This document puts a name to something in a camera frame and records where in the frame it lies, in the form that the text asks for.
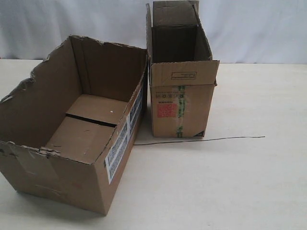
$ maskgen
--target red label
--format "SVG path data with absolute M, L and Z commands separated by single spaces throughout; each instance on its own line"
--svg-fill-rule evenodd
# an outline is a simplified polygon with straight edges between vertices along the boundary
M 176 104 L 158 104 L 158 117 L 176 117 Z

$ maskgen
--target white label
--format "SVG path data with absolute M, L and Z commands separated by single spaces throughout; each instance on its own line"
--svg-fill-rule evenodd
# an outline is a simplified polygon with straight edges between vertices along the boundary
M 121 162 L 121 159 L 125 153 L 130 137 L 134 130 L 136 121 L 140 115 L 142 109 L 142 95 L 143 87 L 141 88 L 136 100 L 134 101 L 134 104 L 127 116 L 125 125 L 121 129 L 119 136 L 117 137 L 115 143 L 106 156 L 105 162 L 109 184 L 112 182 L 116 170 Z

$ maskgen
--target white tabletop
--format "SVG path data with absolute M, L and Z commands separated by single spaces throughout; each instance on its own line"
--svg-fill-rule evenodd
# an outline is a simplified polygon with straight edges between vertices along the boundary
M 0 60 L 0 98 L 39 61 Z M 205 142 L 134 146 L 106 217 L 17 193 L 4 230 L 306 230 L 307 65 L 221 64 Z M 153 138 L 144 118 L 135 144 Z

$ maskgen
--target cardboard box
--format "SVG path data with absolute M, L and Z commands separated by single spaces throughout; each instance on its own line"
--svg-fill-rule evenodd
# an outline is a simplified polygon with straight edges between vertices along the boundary
M 147 51 L 70 36 L 0 103 L 14 189 L 107 214 L 146 109 Z
M 147 4 L 147 49 L 153 135 L 203 137 L 218 60 L 213 60 L 198 16 L 198 1 Z

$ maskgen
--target thin wire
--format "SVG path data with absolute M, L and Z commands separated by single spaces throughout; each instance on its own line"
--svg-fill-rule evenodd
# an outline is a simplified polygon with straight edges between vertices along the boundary
M 205 139 L 205 140 L 166 141 L 166 142 L 153 142 L 153 143 L 134 144 L 134 145 L 135 146 L 158 145 L 158 144 L 183 143 L 183 142 L 202 142 L 202 141 L 212 141 L 212 140 L 239 139 L 239 138 L 265 138 L 265 136 L 259 136 L 259 137 L 249 137 L 249 136 L 246 136 L 246 137 L 228 137 L 228 138 L 214 138 L 214 139 Z

